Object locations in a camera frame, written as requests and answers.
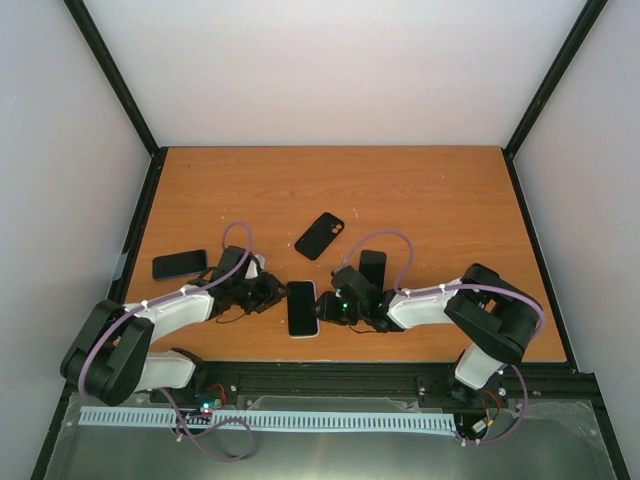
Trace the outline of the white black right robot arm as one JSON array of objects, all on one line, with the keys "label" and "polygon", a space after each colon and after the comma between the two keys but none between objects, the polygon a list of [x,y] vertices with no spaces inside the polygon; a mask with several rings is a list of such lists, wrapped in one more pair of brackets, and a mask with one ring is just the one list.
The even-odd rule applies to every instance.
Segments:
[{"label": "white black right robot arm", "polygon": [[471,341],[447,380],[448,396],[471,406],[491,378],[519,364],[545,325],[541,305],[479,264],[448,283],[382,291],[352,267],[335,272],[331,291],[316,301],[323,321],[354,326],[363,321],[377,333],[452,324]]}]

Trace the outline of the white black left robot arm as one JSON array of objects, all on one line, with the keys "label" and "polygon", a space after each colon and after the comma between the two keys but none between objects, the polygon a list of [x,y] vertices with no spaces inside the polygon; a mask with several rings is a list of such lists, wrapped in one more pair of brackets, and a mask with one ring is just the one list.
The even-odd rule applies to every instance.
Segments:
[{"label": "white black left robot arm", "polygon": [[213,320],[236,306],[262,313],[286,296],[286,287],[265,270],[265,259],[226,247],[218,264],[180,289],[139,303],[96,304],[60,364],[60,374],[108,406],[140,391],[173,389],[186,402],[201,400],[208,378],[202,360],[180,348],[152,352],[157,340],[190,325]]}]

